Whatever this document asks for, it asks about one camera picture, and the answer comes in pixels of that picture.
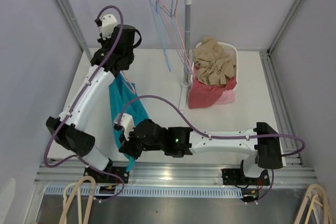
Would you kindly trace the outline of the teal t-shirt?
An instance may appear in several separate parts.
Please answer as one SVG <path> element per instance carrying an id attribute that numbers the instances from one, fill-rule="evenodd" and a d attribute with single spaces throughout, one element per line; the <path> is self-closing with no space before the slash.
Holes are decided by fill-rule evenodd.
<path id="1" fill-rule="evenodd" d="M 137 93 L 132 94 L 130 92 L 127 86 L 123 83 L 123 80 L 124 78 L 120 73 L 109 85 L 110 111 L 113 122 L 115 117 L 122 111 L 124 106 L 129 101 L 138 96 Z M 135 125 L 139 124 L 142 120 L 149 118 L 140 100 L 135 101 L 129 105 L 125 112 L 133 116 Z"/>

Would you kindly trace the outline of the coral red t-shirt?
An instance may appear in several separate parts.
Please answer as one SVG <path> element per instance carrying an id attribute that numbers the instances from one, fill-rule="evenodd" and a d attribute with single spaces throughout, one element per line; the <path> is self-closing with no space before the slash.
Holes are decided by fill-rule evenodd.
<path id="1" fill-rule="evenodd" d="M 237 85 L 236 77 L 229 79 L 225 86 L 207 85 L 199 82 L 195 77 L 188 96 L 189 109 L 203 109 L 215 105 L 224 90 L 233 90 Z"/>

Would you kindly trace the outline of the pink wire hanger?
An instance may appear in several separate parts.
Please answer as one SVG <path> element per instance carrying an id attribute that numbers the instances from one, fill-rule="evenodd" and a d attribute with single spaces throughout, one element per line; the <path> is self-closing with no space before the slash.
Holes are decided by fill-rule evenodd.
<path id="1" fill-rule="evenodd" d="M 171 0 L 170 8 L 167 8 L 161 0 L 158 0 L 159 11 L 161 13 L 163 24 L 167 29 L 168 36 L 175 46 L 175 50 L 187 74 L 191 74 L 193 73 L 193 65 L 187 58 L 185 43 L 177 22 L 177 6 L 178 0 Z"/>

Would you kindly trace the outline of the pink t-shirt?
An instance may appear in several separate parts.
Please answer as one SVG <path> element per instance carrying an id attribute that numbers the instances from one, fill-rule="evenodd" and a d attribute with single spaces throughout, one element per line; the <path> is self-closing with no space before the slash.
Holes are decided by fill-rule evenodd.
<path id="1" fill-rule="evenodd" d="M 228 104 L 235 101 L 235 92 L 233 90 L 224 90 L 222 95 L 215 102 L 216 104 Z"/>

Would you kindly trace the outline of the light blue wire hanger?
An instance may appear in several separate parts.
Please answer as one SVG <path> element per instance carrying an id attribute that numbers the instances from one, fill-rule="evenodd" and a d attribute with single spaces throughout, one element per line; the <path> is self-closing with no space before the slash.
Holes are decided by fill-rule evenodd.
<path id="1" fill-rule="evenodd" d="M 149 0 L 149 4 L 151 8 L 151 13 L 154 19 L 156 31 L 157 31 L 157 34 L 158 34 L 158 37 L 161 43 L 161 48 L 164 54 L 166 65 L 168 67 L 169 72 L 171 72 L 171 64 L 170 64 L 170 61 L 169 61 L 169 58 L 166 52 L 165 40 L 164 40 L 164 35 L 162 31 L 162 26 L 161 26 L 162 19 L 161 19 L 161 14 L 159 13 L 158 0 L 155 0 L 155 3 Z"/>
<path id="2" fill-rule="evenodd" d="M 177 22 L 176 14 L 178 0 L 171 0 L 170 8 L 166 7 L 161 0 L 155 0 L 155 4 L 153 5 L 150 3 L 150 5 L 169 72 L 171 72 L 171 64 L 166 52 L 164 30 L 167 32 L 169 39 L 173 43 L 173 46 L 177 52 L 177 55 L 179 56 L 183 68 L 186 70 L 186 73 L 193 73 L 193 64 L 187 58 L 186 46 L 182 39 L 180 27 Z"/>

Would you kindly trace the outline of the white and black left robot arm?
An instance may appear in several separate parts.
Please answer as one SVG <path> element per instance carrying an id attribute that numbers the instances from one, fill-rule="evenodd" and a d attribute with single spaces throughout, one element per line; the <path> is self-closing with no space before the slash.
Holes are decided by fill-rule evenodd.
<path id="1" fill-rule="evenodd" d="M 110 159 L 95 145 L 95 137 L 85 132 L 91 112 L 106 89 L 134 61 L 133 50 L 142 40 L 134 38 L 140 32 L 130 25 L 116 25 L 111 38 L 99 39 L 101 48 L 90 61 L 88 74 L 78 92 L 57 118 L 49 117 L 46 126 L 51 142 L 73 152 L 87 165 L 95 168 L 95 177 L 102 183 L 112 179 Z"/>

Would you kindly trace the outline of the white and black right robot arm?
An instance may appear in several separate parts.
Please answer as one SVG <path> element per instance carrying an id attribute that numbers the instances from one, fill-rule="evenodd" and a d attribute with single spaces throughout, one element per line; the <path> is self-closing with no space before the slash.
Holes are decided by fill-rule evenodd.
<path id="1" fill-rule="evenodd" d="M 239 179 L 252 184 L 266 169 L 283 167 L 277 132 L 267 123 L 258 122 L 255 128 L 239 132 L 197 132 L 191 127 L 164 128 L 150 119 L 129 128 L 119 136 L 118 151 L 134 159 L 143 152 L 162 151 L 166 156 L 183 158 L 209 152 L 246 154 L 242 160 Z"/>

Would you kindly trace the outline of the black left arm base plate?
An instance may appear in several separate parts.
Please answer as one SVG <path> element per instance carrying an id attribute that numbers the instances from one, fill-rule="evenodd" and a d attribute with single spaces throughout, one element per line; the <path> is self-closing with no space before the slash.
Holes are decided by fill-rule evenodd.
<path id="1" fill-rule="evenodd" d="M 84 175 L 93 177 L 97 183 L 113 183 L 113 184 L 121 183 L 121 180 L 119 178 L 111 176 L 110 174 L 119 176 L 124 181 L 125 184 L 127 184 L 129 181 L 129 172 L 126 171 L 126 167 L 115 166 L 113 164 L 113 161 L 111 160 L 109 160 L 106 168 L 103 171 L 109 174 L 100 173 L 88 167 L 85 168 Z"/>

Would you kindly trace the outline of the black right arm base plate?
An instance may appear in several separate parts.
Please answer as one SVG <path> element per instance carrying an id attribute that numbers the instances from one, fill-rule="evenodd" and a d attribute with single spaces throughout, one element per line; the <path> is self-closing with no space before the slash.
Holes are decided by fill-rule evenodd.
<path id="1" fill-rule="evenodd" d="M 270 177 L 266 169 L 257 178 L 246 177 L 240 168 L 224 168 L 221 172 L 223 185 L 237 186 L 242 189 L 246 189 L 247 186 L 270 186 Z"/>

